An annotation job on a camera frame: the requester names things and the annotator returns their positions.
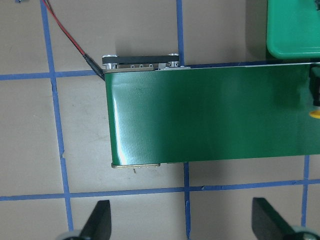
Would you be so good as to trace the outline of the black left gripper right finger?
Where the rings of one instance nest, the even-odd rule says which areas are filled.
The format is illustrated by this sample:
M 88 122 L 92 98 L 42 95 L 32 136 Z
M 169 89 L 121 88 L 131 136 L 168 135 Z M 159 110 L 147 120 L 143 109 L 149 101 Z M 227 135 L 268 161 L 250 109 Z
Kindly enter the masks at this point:
M 263 197 L 252 199 L 251 228 L 257 240 L 294 240 L 296 232 Z

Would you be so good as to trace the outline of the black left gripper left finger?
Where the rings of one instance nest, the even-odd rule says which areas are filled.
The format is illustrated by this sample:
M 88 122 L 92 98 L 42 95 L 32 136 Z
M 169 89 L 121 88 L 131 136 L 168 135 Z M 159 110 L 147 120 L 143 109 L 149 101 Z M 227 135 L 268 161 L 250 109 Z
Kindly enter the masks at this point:
M 109 240 L 112 234 L 111 205 L 99 200 L 79 234 L 81 240 Z

